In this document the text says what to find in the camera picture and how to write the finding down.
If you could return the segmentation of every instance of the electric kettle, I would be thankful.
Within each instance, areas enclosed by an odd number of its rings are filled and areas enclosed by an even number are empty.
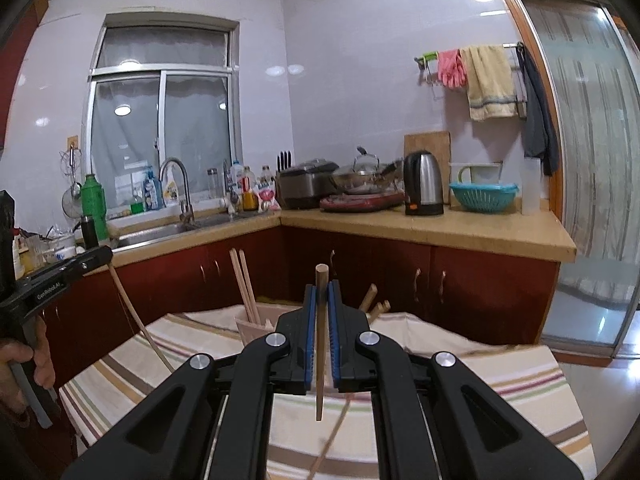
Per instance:
[[[413,152],[404,158],[404,212],[412,216],[444,214],[442,176],[431,152]]]

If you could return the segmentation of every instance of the faucet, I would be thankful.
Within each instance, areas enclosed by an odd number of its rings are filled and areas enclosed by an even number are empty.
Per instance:
[[[175,158],[174,156],[166,158],[160,165],[160,180],[164,179],[166,167],[171,162],[177,164],[180,167],[180,171],[182,172],[182,179],[184,180],[184,192],[187,195],[186,200],[180,200],[180,209],[182,211],[180,220],[185,224],[190,224],[193,222],[193,206],[191,205],[191,195],[189,194],[189,178],[187,177],[187,169],[184,167],[182,161],[179,158]]]

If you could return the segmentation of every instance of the cutting board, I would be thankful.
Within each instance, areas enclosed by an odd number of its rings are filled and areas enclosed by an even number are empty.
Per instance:
[[[427,150],[433,153],[440,167],[442,175],[442,196],[444,203],[449,201],[449,182],[451,167],[451,136],[449,132],[425,132],[423,134],[409,134],[404,136],[404,156],[409,153]]]

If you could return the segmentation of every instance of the plastic basket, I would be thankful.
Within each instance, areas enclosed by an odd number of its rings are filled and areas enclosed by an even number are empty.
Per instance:
[[[513,202],[518,193],[516,184],[470,184],[452,182],[449,187],[466,209],[477,213],[499,213]]]

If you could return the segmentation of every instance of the countertop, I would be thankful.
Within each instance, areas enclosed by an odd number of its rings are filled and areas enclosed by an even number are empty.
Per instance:
[[[410,217],[404,214],[402,208],[364,214],[324,213],[319,209],[313,209],[274,212],[184,233],[169,240],[115,253],[113,265],[121,267],[278,225],[524,256],[553,262],[572,262],[576,255],[576,247],[571,237],[549,211],[523,216],[520,213],[483,215],[446,209],[443,216]]]
[[[282,225],[318,229],[487,253],[573,262],[574,241],[551,211],[487,215],[445,209],[442,216],[406,216],[404,208],[377,213],[283,211]]]

